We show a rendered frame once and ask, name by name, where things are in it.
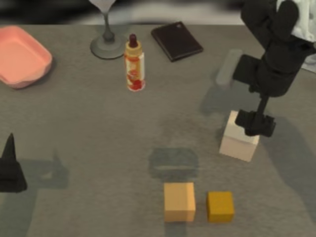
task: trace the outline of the robotic arm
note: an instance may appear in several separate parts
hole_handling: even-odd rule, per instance
[[[233,75],[261,98],[256,112],[238,113],[235,123],[246,135],[272,136],[276,123],[273,117],[264,115],[269,98],[286,94],[306,57],[316,53],[314,35],[309,31],[310,22],[314,22],[309,7],[315,1],[245,1],[241,18],[265,49],[261,59],[243,55]]]

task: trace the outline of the bottle cap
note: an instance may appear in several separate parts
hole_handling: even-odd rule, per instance
[[[136,48],[138,46],[137,37],[135,34],[131,34],[129,36],[129,45],[128,46],[131,48]]]

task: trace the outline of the bottle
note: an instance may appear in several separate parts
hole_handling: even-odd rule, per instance
[[[140,91],[145,87],[144,52],[136,35],[131,34],[124,53],[127,88]]]

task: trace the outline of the black wallet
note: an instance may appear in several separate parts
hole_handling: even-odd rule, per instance
[[[171,62],[203,51],[182,22],[175,22],[152,30],[152,36],[167,54]]]

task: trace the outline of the pink bowl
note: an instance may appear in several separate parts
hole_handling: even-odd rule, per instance
[[[52,55],[17,26],[0,28],[0,80],[12,88],[26,87],[51,68]]]

